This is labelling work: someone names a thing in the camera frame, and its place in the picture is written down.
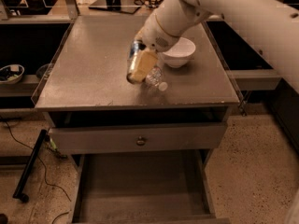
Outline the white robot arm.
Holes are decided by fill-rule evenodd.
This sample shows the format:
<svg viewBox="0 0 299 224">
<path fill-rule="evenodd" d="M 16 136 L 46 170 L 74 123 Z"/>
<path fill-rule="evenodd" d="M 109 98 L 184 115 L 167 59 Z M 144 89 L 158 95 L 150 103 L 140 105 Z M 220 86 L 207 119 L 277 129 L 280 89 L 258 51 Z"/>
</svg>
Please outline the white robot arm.
<svg viewBox="0 0 299 224">
<path fill-rule="evenodd" d="M 127 80 L 144 81 L 159 52 L 170 50 L 194 25 L 219 15 L 299 92 L 298 11 L 277 0 L 164 0 L 135 35 Z"/>
</svg>

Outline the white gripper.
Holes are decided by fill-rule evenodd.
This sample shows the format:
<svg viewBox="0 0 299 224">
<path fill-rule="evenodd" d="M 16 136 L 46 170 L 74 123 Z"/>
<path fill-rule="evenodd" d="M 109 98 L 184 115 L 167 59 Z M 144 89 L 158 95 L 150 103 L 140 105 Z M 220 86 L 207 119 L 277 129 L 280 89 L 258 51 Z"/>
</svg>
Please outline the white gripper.
<svg viewBox="0 0 299 224">
<path fill-rule="evenodd" d="M 142 82 L 158 61 L 157 52 L 171 49 L 179 40 L 181 31 L 170 21 L 163 23 L 156 14 L 151 14 L 135 35 L 148 49 L 135 52 L 128 61 L 127 80 Z"/>
</svg>

